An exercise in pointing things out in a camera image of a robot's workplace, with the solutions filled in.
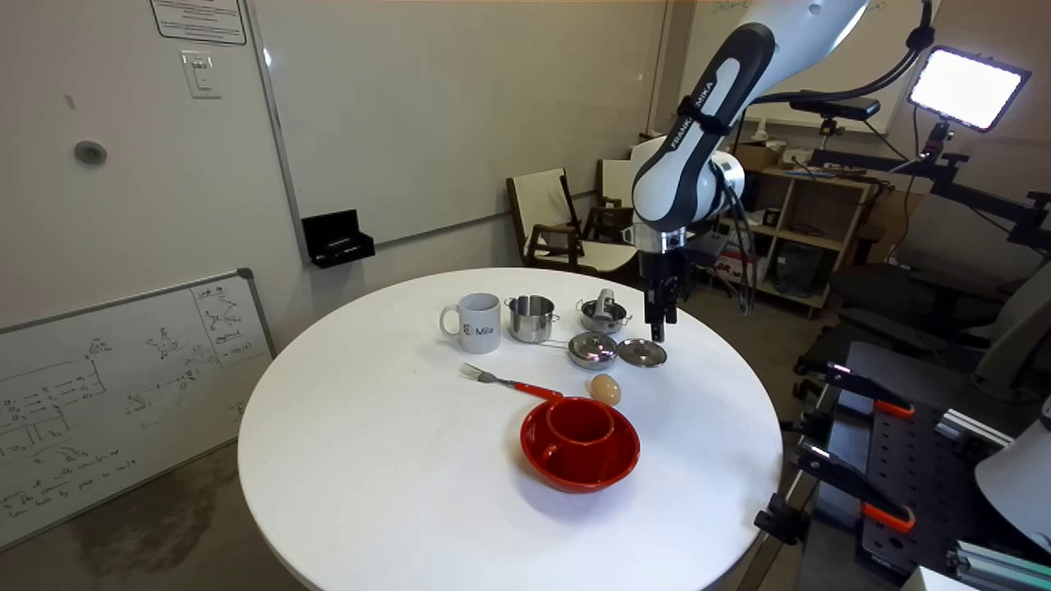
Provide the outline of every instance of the handle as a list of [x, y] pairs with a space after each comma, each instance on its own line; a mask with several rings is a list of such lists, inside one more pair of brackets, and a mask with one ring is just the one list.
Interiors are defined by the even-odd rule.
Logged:
[[442, 307], [440, 307], [440, 315], [435, 315], [435, 329], [440, 329], [445, 338], [459, 338], [459, 331], [449, 331], [449, 329], [445, 329], [445, 315], [449, 315], [449, 310], [455, 310], [455, 315], [459, 315], [459, 307], [455, 307], [455, 305], [442, 305]]
[[832, 455], [827, 451], [801, 439], [796, 444], [796, 466], [805, 472], [812, 472], [815, 478], [832, 481], [841, 492], [857, 497], [863, 520], [880, 522], [895, 535], [906, 535], [916, 529], [916, 514], [909, 504], [895, 502], [888, 492], [884, 492], [878, 481], [871, 481], [859, 470]]
[[887, 391], [872, 378], [852, 373], [847, 363], [801, 356], [796, 370], [817, 370], [817, 373], [824, 373], [827, 385], [852, 391], [859, 397], [871, 397], [878, 412], [887, 412], [887, 417], [895, 417], [895, 421], [916, 417], [916, 406], [909, 401], [903, 401], [899, 394]]
[[523, 394], [541, 397], [541, 401], [559, 401], [560, 397], [560, 391], [539, 388], [539, 385], [527, 385], [527, 381], [513, 381], [513, 388], [523, 391]]

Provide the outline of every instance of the round white table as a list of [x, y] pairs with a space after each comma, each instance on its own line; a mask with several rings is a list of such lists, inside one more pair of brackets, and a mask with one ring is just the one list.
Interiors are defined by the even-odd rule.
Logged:
[[[711, 329], [679, 310], [665, 363], [606, 370], [641, 461], [601, 492], [536, 478], [517, 423], [539, 401], [459, 370], [585, 394], [564, 342], [601, 289], [632, 315], [617, 342], [647, 338], [636, 289], [544, 268], [419, 277], [302, 331], [255, 385], [237, 451], [272, 551], [306, 584], [382, 591], [696, 591], [728, 571], [778, 484], [782, 437], [755, 370]], [[550, 342], [505, 336], [464, 353], [435, 318], [466, 293], [547, 296]]]

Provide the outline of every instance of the robotic arm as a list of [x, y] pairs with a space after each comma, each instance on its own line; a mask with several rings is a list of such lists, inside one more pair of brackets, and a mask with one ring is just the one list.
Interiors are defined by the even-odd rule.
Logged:
[[735, 205], [746, 187], [746, 170], [714, 150], [719, 142], [761, 93], [822, 61], [863, 7], [867, 0], [755, 0], [682, 97], [673, 132], [632, 177], [632, 242], [653, 342], [662, 342], [662, 323], [677, 323], [673, 256], [687, 247], [687, 226]]

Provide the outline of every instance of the lamp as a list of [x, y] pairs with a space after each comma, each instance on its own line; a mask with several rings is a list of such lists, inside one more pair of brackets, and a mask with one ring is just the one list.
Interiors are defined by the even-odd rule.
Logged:
[[1027, 73], [1020, 69], [936, 45], [909, 93], [909, 101], [941, 122], [988, 132], [1025, 80]]
[[1040, 417], [1000, 452], [976, 466], [984, 498], [1034, 545], [1051, 551], [1051, 401]]

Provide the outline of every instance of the mug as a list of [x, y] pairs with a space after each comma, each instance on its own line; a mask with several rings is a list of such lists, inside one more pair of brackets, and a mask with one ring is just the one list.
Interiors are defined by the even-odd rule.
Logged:
[[613, 412], [601, 401], [559, 397], [544, 412], [544, 461], [568, 478], [601, 478], [617, 458]]
[[491, 293], [470, 293], [455, 305], [440, 307], [440, 331], [455, 338], [464, 352], [482, 353], [500, 343], [500, 300]]

